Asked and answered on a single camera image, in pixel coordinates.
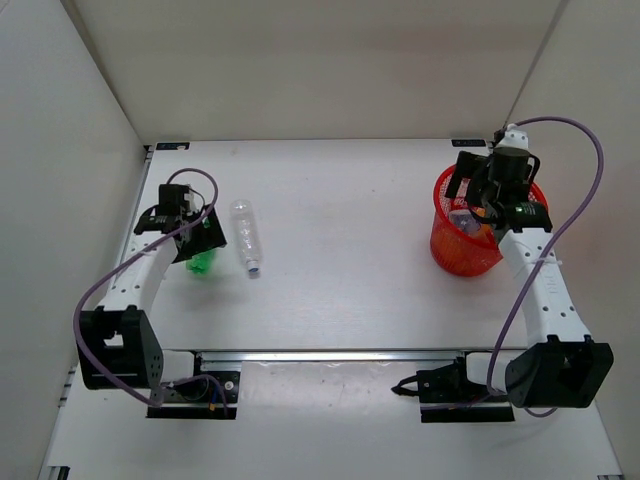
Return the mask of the green plastic bottle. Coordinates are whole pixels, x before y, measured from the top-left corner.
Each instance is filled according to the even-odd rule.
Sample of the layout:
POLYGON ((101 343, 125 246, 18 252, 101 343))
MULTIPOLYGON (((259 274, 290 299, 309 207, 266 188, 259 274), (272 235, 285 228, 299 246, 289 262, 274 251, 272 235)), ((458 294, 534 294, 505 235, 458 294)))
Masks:
POLYGON ((216 257, 216 248, 205 248, 209 241, 200 232, 195 239, 193 256, 185 262, 186 270, 194 275, 205 276, 210 273, 216 257))

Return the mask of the orange bottle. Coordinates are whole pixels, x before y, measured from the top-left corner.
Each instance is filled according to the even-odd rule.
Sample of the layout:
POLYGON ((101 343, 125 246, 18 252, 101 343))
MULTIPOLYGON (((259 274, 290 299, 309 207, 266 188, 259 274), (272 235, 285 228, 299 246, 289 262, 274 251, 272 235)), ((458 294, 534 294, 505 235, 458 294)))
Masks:
POLYGON ((472 207, 471 212, 476 222, 480 225, 480 233, 488 236, 492 232, 491 220, 494 219, 494 216, 482 207, 472 207))

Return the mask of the clear bottle red label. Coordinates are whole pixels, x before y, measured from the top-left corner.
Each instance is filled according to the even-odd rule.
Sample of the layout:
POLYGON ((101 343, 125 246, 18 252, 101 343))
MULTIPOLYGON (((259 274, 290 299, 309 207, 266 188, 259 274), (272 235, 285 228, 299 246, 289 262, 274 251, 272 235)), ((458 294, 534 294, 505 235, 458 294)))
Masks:
POLYGON ((458 230, 469 237, 475 237, 482 232, 482 225, 468 209, 451 210, 448 219, 458 230))

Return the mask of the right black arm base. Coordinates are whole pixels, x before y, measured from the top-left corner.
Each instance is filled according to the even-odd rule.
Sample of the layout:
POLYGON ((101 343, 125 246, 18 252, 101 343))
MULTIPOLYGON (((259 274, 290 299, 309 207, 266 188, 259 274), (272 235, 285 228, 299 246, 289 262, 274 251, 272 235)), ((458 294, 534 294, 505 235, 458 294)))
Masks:
POLYGON ((510 423, 515 421, 506 396, 491 396, 484 385, 467 379, 466 362, 457 357, 450 364, 417 370, 400 380, 391 391, 417 398, 423 424, 510 423))

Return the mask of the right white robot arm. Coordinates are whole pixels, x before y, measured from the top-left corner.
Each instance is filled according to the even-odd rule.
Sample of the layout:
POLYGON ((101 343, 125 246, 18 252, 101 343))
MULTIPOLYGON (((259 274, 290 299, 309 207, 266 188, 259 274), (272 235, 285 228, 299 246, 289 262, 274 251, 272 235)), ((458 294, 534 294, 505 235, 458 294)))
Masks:
POLYGON ((465 352, 400 380, 392 392, 418 399, 424 423, 511 422, 514 409, 534 418, 583 409, 613 365, 610 345, 593 339, 562 277, 554 245, 563 231, 534 183, 539 167, 526 149, 499 146, 487 155, 459 152, 438 179, 432 247, 452 229, 498 252, 519 290, 505 323, 523 315, 527 347, 503 350, 500 332, 491 351, 465 352))

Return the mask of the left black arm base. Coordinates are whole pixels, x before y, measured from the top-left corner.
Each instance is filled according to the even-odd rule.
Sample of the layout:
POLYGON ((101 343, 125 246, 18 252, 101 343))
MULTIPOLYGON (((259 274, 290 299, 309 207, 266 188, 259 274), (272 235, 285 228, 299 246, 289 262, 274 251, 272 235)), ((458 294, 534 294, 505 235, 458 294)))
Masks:
POLYGON ((161 389, 152 397, 147 419, 235 420, 241 387, 242 361, 228 352, 164 351, 161 389))

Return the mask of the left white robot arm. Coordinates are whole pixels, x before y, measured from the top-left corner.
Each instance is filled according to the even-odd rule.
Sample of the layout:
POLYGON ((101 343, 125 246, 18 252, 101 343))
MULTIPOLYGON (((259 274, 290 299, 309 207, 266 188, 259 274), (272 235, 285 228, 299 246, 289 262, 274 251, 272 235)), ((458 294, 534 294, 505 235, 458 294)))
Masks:
POLYGON ((114 388, 114 380, 132 389, 156 389, 164 358, 149 315, 164 276, 226 239, 209 204, 198 209, 188 185, 162 184, 158 202, 139 217, 126 266, 93 310, 79 314, 79 350, 84 382, 92 390, 114 388))

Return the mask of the red mesh plastic bin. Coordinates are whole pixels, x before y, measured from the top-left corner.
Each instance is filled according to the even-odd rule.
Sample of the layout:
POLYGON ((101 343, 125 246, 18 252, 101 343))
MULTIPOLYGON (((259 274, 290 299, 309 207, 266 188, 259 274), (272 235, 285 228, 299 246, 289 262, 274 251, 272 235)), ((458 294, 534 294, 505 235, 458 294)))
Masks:
POLYGON ((500 240, 495 238, 490 225, 467 233, 451 220, 450 213, 454 212, 474 221, 465 200, 468 179, 462 180, 453 199, 445 196, 454 170, 454 165, 449 166, 434 185, 435 214, 430 237, 431 254, 436 263, 448 273, 476 277, 485 274, 502 260, 500 240))

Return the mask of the right black corner label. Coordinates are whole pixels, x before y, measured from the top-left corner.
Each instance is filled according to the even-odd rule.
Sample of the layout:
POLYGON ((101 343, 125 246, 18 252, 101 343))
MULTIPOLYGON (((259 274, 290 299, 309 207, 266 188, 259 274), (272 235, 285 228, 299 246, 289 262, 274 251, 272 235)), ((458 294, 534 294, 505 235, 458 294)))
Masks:
POLYGON ((487 146, 483 139, 452 139, 451 144, 455 148, 484 148, 487 146))

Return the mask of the black corner label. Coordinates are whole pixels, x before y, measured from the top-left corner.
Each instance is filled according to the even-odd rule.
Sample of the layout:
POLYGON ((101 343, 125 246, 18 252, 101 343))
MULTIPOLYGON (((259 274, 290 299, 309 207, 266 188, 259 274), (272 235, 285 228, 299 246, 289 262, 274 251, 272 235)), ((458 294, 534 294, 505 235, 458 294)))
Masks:
POLYGON ((189 142, 159 142, 155 146, 156 151, 183 151, 189 148, 189 142))
POLYGON ((451 144, 455 148, 484 148, 487 146, 483 139, 452 139, 451 144))

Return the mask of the tall clear plastic bottle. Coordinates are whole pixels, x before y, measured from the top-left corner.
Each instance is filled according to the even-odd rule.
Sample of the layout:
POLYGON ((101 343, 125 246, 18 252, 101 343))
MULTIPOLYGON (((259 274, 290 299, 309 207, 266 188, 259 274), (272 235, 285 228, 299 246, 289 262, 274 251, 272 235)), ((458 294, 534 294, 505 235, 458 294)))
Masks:
POLYGON ((236 200, 230 205, 234 245, 240 264, 250 278, 258 278, 262 267, 262 247, 252 204, 236 200))

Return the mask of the left black corner label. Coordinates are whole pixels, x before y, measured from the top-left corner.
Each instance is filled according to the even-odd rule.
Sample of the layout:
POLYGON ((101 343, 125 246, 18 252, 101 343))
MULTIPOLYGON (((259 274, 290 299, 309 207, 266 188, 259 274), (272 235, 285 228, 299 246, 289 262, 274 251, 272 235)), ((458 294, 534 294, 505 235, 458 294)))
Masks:
POLYGON ((189 148, 189 142, 159 142, 155 146, 156 151, 183 151, 189 148))

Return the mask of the aluminium left table rail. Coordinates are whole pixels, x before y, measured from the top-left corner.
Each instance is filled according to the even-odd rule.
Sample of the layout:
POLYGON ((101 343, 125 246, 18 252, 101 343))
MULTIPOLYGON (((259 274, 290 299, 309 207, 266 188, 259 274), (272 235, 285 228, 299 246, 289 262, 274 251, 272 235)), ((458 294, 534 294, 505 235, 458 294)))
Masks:
POLYGON ((124 164, 108 182, 109 195, 105 198, 104 207, 108 227, 105 237, 106 250, 95 281, 102 279, 126 257, 128 239, 141 202, 154 151, 154 144, 145 144, 143 152, 139 152, 133 161, 124 164))

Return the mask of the aluminium table rail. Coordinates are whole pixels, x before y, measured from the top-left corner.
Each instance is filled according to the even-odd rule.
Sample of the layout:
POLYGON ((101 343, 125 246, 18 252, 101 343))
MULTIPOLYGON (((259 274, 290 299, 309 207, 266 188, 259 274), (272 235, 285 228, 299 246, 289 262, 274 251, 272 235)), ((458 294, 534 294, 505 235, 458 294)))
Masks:
POLYGON ((345 363, 345 362, 428 362, 462 357, 460 349, 303 349, 303 350, 175 350, 163 353, 191 355, 209 363, 345 363))
POLYGON ((105 237, 106 250, 95 281, 102 279, 126 257, 128 239, 141 202, 154 151, 154 144, 145 144, 143 152, 139 152, 133 161, 124 164, 108 182, 109 195, 105 198, 104 207, 108 227, 105 237))

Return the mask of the aluminium front table rail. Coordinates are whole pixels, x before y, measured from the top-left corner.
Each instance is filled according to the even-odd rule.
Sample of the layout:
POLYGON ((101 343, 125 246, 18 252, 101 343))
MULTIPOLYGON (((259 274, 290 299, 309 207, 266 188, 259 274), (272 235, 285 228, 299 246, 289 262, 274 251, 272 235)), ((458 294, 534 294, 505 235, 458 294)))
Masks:
POLYGON ((191 355, 209 363, 345 363, 345 362, 428 362, 462 357, 460 349, 303 349, 303 350, 175 350, 163 353, 191 355))

